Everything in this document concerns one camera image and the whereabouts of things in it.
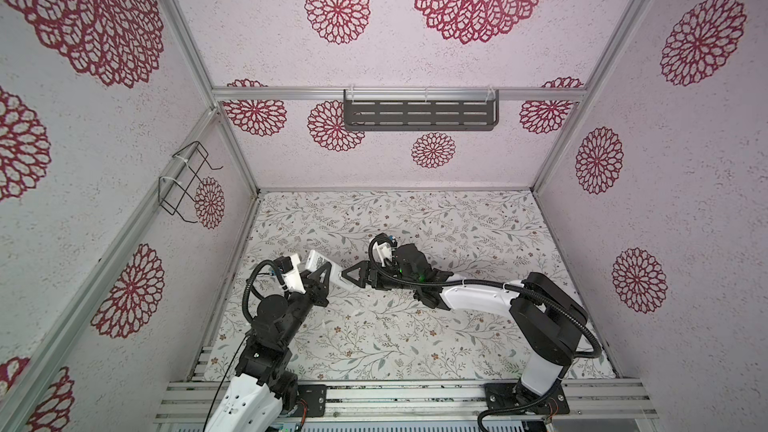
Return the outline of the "white remote control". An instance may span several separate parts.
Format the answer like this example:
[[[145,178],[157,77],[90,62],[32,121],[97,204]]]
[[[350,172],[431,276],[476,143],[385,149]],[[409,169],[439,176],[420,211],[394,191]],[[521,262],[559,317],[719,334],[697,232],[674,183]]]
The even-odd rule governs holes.
[[[311,250],[304,262],[305,269],[321,282],[328,282],[343,290],[354,291],[356,286],[342,276],[342,267],[317,250]]]

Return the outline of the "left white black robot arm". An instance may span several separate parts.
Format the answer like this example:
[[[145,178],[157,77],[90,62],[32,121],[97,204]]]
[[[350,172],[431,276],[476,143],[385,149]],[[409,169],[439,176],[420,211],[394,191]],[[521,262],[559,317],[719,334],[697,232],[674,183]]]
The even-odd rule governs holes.
[[[334,264],[299,269],[295,256],[264,260],[251,271],[241,299],[250,329],[246,332],[237,366],[218,405],[211,405],[206,431],[273,431],[281,416],[298,417],[297,431],[306,419],[322,412],[311,402],[323,398],[312,392],[301,396],[298,377],[288,370],[290,343],[309,312],[326,307]]]

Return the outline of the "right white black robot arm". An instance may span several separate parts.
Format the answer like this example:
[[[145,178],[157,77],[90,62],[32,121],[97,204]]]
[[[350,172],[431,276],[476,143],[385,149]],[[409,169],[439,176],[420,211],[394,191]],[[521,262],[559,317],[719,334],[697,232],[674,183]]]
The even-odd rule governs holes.
[[[434,267],[416,245],[397,245],[384,235],[369,244],[367,259],[333,271],[331,282],[411,290],[416,301],[431,309],[510,317],[532,350],[516,387],[528,403],[555,393],[576,359],[602,354],[587,327],[586,310],[542,273],[509,282],[465,278]]]

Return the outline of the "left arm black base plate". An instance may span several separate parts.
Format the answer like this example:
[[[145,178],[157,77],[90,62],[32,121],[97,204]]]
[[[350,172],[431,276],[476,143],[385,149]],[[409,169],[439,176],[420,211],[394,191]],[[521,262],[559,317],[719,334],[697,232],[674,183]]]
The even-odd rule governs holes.
[[[325,415],[328,386],[326,384],[299,384],[283,396],[280,417],[319,418]]]

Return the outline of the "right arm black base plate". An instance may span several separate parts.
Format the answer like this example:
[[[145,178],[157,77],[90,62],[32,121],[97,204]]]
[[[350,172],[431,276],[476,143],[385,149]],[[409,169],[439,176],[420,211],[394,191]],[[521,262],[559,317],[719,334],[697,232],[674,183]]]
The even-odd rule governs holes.
[[[487,383],[484,385],[484,394],[491,411],[520,408],[518,414],[554,416],[570,413],[561,382],[557,382],[542,395],[526,389],[521,382]]]

